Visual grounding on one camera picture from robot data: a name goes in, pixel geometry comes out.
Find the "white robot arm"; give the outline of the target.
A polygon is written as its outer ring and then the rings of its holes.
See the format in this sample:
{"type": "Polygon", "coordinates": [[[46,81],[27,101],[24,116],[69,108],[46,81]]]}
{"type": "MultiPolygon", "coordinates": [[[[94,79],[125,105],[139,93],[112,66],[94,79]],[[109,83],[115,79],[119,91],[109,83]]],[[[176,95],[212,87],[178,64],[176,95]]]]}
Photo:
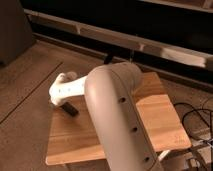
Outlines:
{"type": "Polygon", "coordinates": [[[77,78],[59,74],[49,89],[51,102],[63,105],[82,95],[111,171],[163,171],[132,99],[142,80],[130,62],[102,65],[77,78]]]}

